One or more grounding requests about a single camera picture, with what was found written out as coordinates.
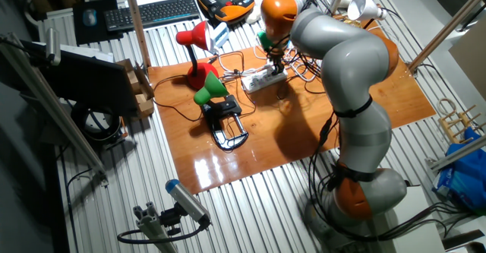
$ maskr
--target red desk lamp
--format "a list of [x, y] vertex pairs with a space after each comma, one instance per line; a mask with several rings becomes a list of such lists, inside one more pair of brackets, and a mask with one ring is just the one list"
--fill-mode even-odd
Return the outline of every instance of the red desk lamp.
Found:
[[218, 71], [209, 63], [197, 63], [196, 56], [194, 55], [194, 50], [191, 45], [196, 45], [197, 47], [207, 51], [210, 48], [210, 31], [206, 21], [203, 21], [196, 25], [193, 30], [178, 32], [175, 35], [175, 40], [180, 45], [184, 45], [188, 49], [189, 57], [191, 57], [192, 67], [188, 72], [189, 84], [200, 90], [204, 87], [204, 81], [206, 81], [206, 76], [210, 72], [213, 72], [216, 77], [219, 77]]

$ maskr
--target green desk lamp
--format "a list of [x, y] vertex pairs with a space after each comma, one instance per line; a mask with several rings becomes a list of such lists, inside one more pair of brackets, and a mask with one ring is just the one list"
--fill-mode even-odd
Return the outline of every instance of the green desk lamp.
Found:
[[[214, 103], [211, 101], [211, 98], [215, 97], [224, 97], [225, 100]], [[241, 115], [240, 105], [212, 72], [208, 73], [204, 86], [194, 95], [194, 101], [201, 106], [207, 126], [220, 149], [234, 150], [243, 145], [248, 139], [248, 133], [243, 129], [243, 124], [239, 118]], [[221, 120], [231, 116], [235, 118], [241, 134], [233, 138], [226, 138], [221, 126]]]
[[212, 72], [208, 73], [202, 87], [195, 95], [194, 101], [197, 105], [202, 106], [208, 103], [211, 98], [224, 97], [229, 95], [228, 90], [219, 81], [219, 79]]

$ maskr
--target blue plastic bag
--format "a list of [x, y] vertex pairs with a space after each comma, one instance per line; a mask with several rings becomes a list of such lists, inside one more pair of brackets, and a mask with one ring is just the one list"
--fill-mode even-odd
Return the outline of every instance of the blue plastic bag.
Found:
[[[478, 139], [471, 128], [465, 131], [464, 138]], [[447, 155], [457, 151], [465, 144], [451, 144]], [[433, 190], [449, 199], [453, 198], [480, 215], [486, 215], [486, 153], [477, 150], [446, 166], [434, 180]]]

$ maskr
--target monitor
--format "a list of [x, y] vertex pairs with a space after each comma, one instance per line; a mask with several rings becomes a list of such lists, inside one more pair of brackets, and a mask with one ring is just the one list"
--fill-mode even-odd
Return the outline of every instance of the monitor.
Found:
[[[21, 41], [32, 52], [46, 56], [46, 47]], [[138, 117], [138, 104], [123, 66], [61, 51], [58, 66], [40, 67], [58, 97], [74, 100], [92, 110]]]

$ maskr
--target wooden board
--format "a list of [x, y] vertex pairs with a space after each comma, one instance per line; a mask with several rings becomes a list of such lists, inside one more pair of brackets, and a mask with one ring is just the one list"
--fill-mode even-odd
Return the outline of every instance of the wooden board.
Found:
[[[265, 63], [254, 56], [253, 49], [242, 52], [247, 70]], [[241, 70], [239, 55], [228, 55], [222, 58], [222, 63], [229, 69]], [[222, 74], [218, 61], [213, 65]], [[188, 62], [149, 68], [150, 83], [155, 86], [164, 78], [186, 74], [190, 67], [191, 63]], [[317, 146], [318, 133], [333, 109], [325, 94], [309, 93], [304, 85], [303, 80], [296, 78], [288, 86], [282, 82], [251, 94], [250, 98], [257, 109], [241, 119], [250, 134], [249, 138], [231, 153], [223, 152], [215, 145], [203, 119], [190, 122], [174, 109], [159, 106], [179, 180], [195, 194], [312, 155]], [[226, 86], [236, 96], [243, 114], [253, 111], [254, 107], [241, 89], [239, 80]], [[323, 91], [322, 84], [317, 80], [307, 87], [311, 91]], [[280, 96], [286, 93], [286, 98], [279, 100], [277, 91]], [[195, 90], [189, 88], [185, 78], [179, 77], [158, 86], [155, 100], [176, 107], [191, 119], [197, 119], [200, 107], [193, 101], [194, 94]], [[435, 114], [402, 61], [392, 76], [371, 88], [371, 95], [388, 112], [394, 128]], [[232, 137], [228, 122], [232, 130], [239, 134], [235, 123], [229, 119], [223, 122], [227, 137]], [[336, 130], [333, 130], [324, 148], [330, 149], [336, 145]]]

